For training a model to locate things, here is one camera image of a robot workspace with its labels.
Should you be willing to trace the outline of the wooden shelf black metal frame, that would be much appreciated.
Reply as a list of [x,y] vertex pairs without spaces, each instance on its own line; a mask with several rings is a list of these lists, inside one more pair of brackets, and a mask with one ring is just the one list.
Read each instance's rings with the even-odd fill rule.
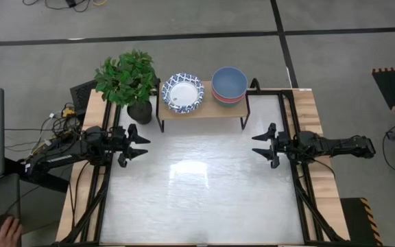
[[165,130],[165,120],[186,120],[186,119],[207,119],[207,118],[240,118],[241,129],[246,128],[250,116],[250,104],[248,95],[234,107],[221,106],[210,94],[206,97],[202,105],[192,113],[177,114],[171,111],[163,102],[161,88],[163,82],[159,82],[156,91],[156,119],[161,132]]

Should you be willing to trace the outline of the teal plastic bowl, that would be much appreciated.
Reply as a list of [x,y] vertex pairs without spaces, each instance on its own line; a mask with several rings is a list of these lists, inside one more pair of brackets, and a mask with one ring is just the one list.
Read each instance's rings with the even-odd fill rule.
[[239,105],[239,104],[242,102],[242,99],[240,99],[239,101],[236,101],[236,102],[223,102],[223,101],[221,101],[220,99],[217,99],[216,97],[214,98],[214,100],[215,100],[220,106],[223,106],[223,107],[226,107],[226,108],[233,108],[233,107]]

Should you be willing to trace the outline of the pink plastic bowl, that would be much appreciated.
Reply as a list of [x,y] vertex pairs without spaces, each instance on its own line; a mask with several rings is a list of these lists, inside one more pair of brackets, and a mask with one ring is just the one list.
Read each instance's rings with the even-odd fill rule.
[[213,98],[215,99],[215,101],[218,104],[220,104],[222,106],[226,106],[226,107],[236,106],[237,104],[240,103],[241,100],[244,99],[244,97],[245,97],[245,95],[242,95],[242,96],[235,98],[235,99],[226,99],[226,98],[221,97],[218,94],[213,94]]

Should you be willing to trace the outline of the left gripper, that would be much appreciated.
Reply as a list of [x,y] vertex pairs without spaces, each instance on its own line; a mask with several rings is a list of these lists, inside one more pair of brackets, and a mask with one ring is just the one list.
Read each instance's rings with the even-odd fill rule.
[[129,142],[136,144],[151,143],[150,140],[140,137],[138,134],[137,127],[134,123],[128,126],[128,138],[125,133],[125,129],[122,126],[118,126],[112,130],[111,144],[112,149],[121,152],[118,158],[119,166],[126,168],[128,160],[132,160],[140,155],[148,153],[147,150],[134,149],[129,147]]

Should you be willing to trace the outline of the black metal table frame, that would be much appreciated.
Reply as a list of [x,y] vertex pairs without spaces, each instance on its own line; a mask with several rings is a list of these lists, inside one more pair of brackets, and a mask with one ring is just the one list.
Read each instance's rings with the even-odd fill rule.
[[[252,89],[247,90],[247,95],[250,104],[250,113],[252,114],[258,113],[259,111],[257,106],[252,105],[252,101],[258,96],[263,96],[268,99],[273,95],[282,95],[282,116],[284,120],[288,121],[290,133],[294,133],[295,129],[299,128],[300,130],[316,132],[319,135],[323,134],[320,117],[311,89],[259,89],[257,86],[254,86]],[[106,102],[102,100],[101,93],[92,90],[82,128],[85,130],[91,126],[102,124],[103,120],[106,120],[108,124],[112,124],[114,114],[114,109],[110,110],[106,107]],[[197,120],[205,119],[186,119],[177,121]],[[71,185],[76,185],[77,179],[80,179],[79,191],[73,194],[72,197],[76,198],[78,201],[75,208],[75,220],[79,220],[85,212],[91,189],[93,189],[94,192],[98,192],[99,186],[103,182],[106,174],[104,168],[83,168],[83,166],[83,162],[75,163],[71,172]],[[336,181],[332,177],[330,168],[331,160],[325,156],[320,157],[316,162],[309,165],[308,174],[311,178],[312,196],[315,198],[318,210],[337,234],[344,239],[350,239]]]

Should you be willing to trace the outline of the green leafy plant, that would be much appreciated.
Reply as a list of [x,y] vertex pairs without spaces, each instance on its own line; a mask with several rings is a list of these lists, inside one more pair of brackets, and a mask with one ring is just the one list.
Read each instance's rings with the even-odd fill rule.
[[118,106],[132,106],[149,100],[154,88],[155,70],[152,57],[143,51],[132,50],[118,58],[108,57],[95,70],[95,90],[104,101]]

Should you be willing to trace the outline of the black plant pot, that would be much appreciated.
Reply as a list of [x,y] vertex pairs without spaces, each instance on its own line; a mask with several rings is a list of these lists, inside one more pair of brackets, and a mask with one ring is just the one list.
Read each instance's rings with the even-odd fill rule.
[[148,124],[152,120],[152,103],[150,101],[136,102],[127,107],[127,113],[138,124]]

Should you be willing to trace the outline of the person's hand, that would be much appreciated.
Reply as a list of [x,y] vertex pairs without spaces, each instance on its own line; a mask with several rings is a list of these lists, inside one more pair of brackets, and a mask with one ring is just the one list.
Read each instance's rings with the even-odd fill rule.
[[0,228],[0,247],[17,247],[22,232],[20,219],[9,216]]

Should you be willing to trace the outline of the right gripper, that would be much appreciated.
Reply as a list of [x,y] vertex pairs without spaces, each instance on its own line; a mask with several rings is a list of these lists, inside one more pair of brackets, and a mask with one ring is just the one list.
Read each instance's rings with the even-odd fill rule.
[[280,165],[279,152],[289,156],[294,153],[294,142],[291,140],[289,134],[287,132],[276,132],[275,123],[270,124],[267,132],[257,135],[252,139],[257,141],[267,141],[270,139],[270,149],[252,148],[252,151],[271,161],[270,165],[272,169],[276,169]]

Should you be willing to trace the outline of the blue plastic bowl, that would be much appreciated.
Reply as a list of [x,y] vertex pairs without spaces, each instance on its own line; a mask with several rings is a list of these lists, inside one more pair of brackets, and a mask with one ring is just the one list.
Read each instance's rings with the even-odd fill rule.
[[246,75],[235,67],[222,67],[212,76],[213,91],[225,99],[243,96],[248,88]]

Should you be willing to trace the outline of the orange plastic bowl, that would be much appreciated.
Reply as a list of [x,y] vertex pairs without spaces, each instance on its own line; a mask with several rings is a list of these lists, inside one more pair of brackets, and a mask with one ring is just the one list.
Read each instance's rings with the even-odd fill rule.
[[228,99],[226,97],[222,97],[221,95],[219,95],[215,91],[212,91],[212,94],[213,94],[214,97],[216,97],[217,99],[220,99],[223,102],[236,102],[236,101],[239,101],[240,99],[243,99],[246,96],[246,94],[244,93],[244,94],[242,94],[242,95],[240,95],[238,97],[235,97],[233,99]]

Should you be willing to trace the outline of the black mesh box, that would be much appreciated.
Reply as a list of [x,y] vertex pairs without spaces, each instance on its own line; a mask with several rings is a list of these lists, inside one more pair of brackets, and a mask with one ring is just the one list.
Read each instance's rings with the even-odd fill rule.
[[73,105],[75,107],[75,113],[77,118],[81,121],[85,117],[91,91],[95,89],[96,86],[97,82],[95,80],[91,80],[70,88]]

